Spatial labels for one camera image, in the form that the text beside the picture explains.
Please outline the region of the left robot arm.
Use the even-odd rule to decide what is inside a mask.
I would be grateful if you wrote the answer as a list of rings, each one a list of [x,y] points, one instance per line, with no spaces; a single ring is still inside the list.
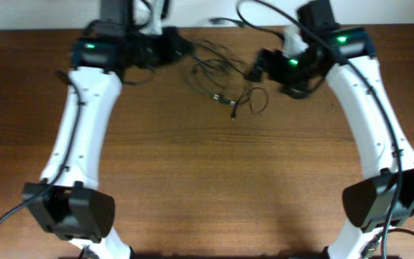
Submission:
[[[114,229],[115,201],[99,191],[98,166],[109,117],[131,67],[155,71],[193,52],[176,27],[165,27],[167,1],[147,3],[138,24],[133,1],[102,1],[100,17],[71,49],[68,85],[52,154],[38,183],[22,198],[41,228],[80,248],[82,258],[131,258],[133,249]]]

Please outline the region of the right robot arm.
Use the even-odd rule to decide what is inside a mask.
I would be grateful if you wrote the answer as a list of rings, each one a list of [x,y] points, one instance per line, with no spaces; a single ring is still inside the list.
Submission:
[[[362,164],[362,181],[344,189],[346,221],[322,258],[386,258],[387,236],[414,217],[414,149],[387,97],[380,64],[365,29],[343,29],[329,1],[309,1],[280,34],[283,49],[261,50],[245,75],[263,74],[303,99],[320,76],[344,110]]]

